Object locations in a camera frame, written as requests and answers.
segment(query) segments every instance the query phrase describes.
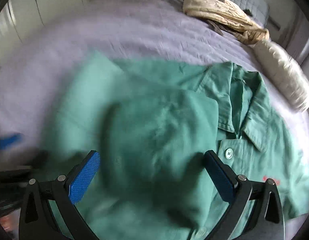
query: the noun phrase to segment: blue object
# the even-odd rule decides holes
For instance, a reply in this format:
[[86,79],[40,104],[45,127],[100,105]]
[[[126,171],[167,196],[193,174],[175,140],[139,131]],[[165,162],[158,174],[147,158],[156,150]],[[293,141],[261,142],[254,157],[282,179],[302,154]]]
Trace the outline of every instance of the blue object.
[[231,204],[235,199],[234,186],[209,152],[204,155],[204,165],[222,200]]
[[99,166],[100,155],[95,152],[69,186],[69,198],[73,205],[82,199]]
[[0,139],[0,150],[4,150],[5,148],[19,141],[21,141],[20,133],[16,133],[10,137]]

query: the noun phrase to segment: white pillow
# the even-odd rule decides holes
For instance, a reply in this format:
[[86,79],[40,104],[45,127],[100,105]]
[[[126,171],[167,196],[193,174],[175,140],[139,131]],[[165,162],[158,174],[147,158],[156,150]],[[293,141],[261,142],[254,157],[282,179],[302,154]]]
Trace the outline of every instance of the white pillow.
[[261,40],[253,47],[264,74],[298,111],[309,107],[309,81],[299,64],[278,44]]

